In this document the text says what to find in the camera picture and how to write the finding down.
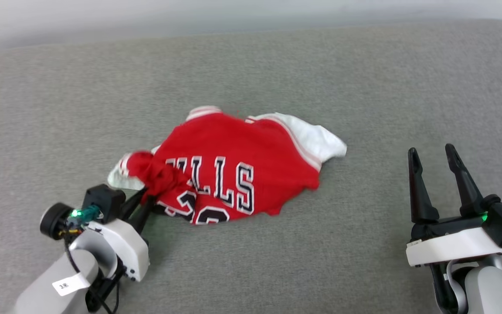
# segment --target robotic arm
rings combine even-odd
[[[126,201],[122,191],[98,185],[86,191],[81,209],[62,203],[42,216],[40,231],[63,240],[65,253],[17,299],[10,314],[87,314],[104,307],[119,280],[140,282],[149,266],[148,241],[141,237],[153,199],[139,205],[145,190]]]
[[[447,144],[445,151],[462,206],[460,216],[442,219],[431,205],[417,151],[408,151],[414,223],[406,248],[408,262],[410,266],[431,269],[441,312],[502,314],[501,199],[497,195],[482,197],[455,147]],[[462,265],[472,262],[478,266]]]

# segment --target basketball jersey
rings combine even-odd
[[[271,113],[238,119],[193,109],[151,151],[125,155],[108,181],[157,197],[157,210],[199,225],[279,214],[303,189],[319,187],[324,161],[346,145],[321,126]]]

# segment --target striped trim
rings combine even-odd
[[[205,115],[210,115],[212,113],[222,113],[221,109],[217,106],[201,106],[197,107],[191,111],[189,111],[189,115],[185,121],[189,121],[190,119],[195,119],[198,117],[202,117]]]
[[[312,153],[309,153],[305,148],[303,148],[303,146],[301,146],[301,144],[297,140],[297,137],[295,137],[292,130],[282,120],[278,119],[275,116],[263,117],[261,119],[257,119],[255,117],[248,117],[248,119],[251,121],[269,120],[281,125],[281,127],[285,129],[289,137],[292,139],[293,145],[295,146],[295,149],[297,150],[299,155],[301,155],[301,158],[303,158],[306,163],[308,163],[311,167],[314,167],[317,171],[321,171],[321,165],[322,165],[321,160],[315,157],[315,155],[313,155]]]

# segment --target white wall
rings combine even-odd
[[[0,0],[0,48],[442,18],[502,19],[502,0]]]

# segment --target black cable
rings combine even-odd
[[[80,273],[80,270],[78,269],[78,266],[76,265],[75,261],[73,260],[73,257],[71,256],[71,250],[69,250],[69,239],[68,239],[68,236],[71,235],[71,233],[69,232],[69,230],[66,228],[65,229],[65,234],[63,236],[63,243],[64,243],[64,247],[65,247],[65,254],[67,255],[67,258],[69,260],[69,262],[71,263],[71,266],[73,267],[73,269],[75,270],[76,273]],[[96,290],[94,290],[94,288],[92,288],[92,286],[88,286],[88,290],[90,291],[90,293],[92,294],[92,296],[94,296],[94,298],[96,299],[96,301],[102,305],[102,307],[104,308],[104,310],[106,310],[106,312],[108,314],[115,314],[115,312],[117,311],[117,308],[119,307],[119,281],[117,282],[117,287],[116,287],[116,298],[115,298],[115,307],[113,309],[113,312],[110,310],[110,308],[108,307],[108,305],[106,304],[106,302],[104,300],[102,300],[102,298],[98,295],[98,292]]]

